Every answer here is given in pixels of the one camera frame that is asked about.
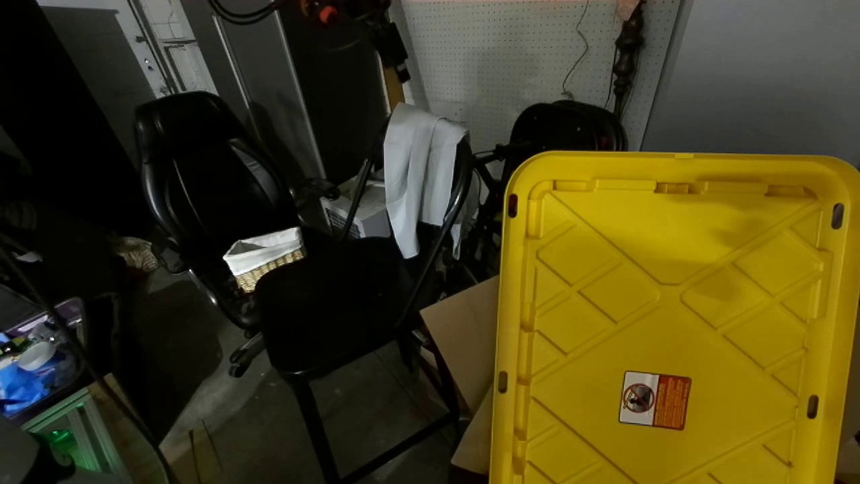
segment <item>cardboard box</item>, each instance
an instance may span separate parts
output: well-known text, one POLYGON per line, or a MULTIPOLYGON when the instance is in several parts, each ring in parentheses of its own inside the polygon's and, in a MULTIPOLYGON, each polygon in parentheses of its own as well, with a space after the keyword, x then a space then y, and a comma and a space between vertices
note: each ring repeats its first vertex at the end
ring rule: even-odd
POLYGON ((452 378, 473 411, 452 464, 487 477, 488 468, 488 384, 495 360, 498 280, 477 282, 422 308, 425 326, 452 378))

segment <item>white wall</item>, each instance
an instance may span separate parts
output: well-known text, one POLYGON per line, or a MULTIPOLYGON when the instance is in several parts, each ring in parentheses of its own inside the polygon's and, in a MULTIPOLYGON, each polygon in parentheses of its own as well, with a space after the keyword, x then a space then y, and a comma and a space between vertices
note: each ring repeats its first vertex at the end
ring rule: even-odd
POLYGON ((688 0, 644 148, 860 163, 860 3, 688 0))

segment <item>chair seat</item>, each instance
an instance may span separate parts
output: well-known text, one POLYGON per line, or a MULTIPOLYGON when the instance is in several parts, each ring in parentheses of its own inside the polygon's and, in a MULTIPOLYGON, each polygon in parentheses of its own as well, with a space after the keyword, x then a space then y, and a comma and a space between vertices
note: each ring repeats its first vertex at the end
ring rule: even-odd
POLYGON ((304 243, 304 261, 254 287, 269 360, 287 378, 327 374, 393 341, 414 286, 393 240, 304 230, 304 243))

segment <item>floor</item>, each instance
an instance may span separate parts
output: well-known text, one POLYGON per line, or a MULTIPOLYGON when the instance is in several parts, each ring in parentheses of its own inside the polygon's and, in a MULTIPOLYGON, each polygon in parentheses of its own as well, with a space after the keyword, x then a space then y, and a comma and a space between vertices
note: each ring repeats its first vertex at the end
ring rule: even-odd
MULTIPOLYGON (((213 454, 206 468, 190 471, 201 472, 201 481, 323 481, 289 386, 266 354, 242 378, 226 374, 226 354, 242 334, 189 278, 152 274, 128 323, 148 354, 148 407, 152 427, 166 434, 166 456, 189 460, 194 438, 195 456, 199 442, 206 442, 213 454)), ((340 472, 442 415, 441 401, 422 376, 405 370, 394 346, 330 374, 315 384, 315 396, 340 472)), ((366 481, 449 481, 452 451, 455 427, 447 427, 366 481)))

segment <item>chair backrest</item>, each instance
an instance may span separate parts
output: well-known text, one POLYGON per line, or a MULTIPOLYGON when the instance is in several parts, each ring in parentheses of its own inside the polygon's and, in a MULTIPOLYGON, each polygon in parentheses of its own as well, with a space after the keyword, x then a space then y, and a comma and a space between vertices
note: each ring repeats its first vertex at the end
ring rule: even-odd
POLYGON ((219 259, 234 240, 297 224, 289 192, 219 96, 140 105, 133 134, 146 201, 182 259, 219 259))

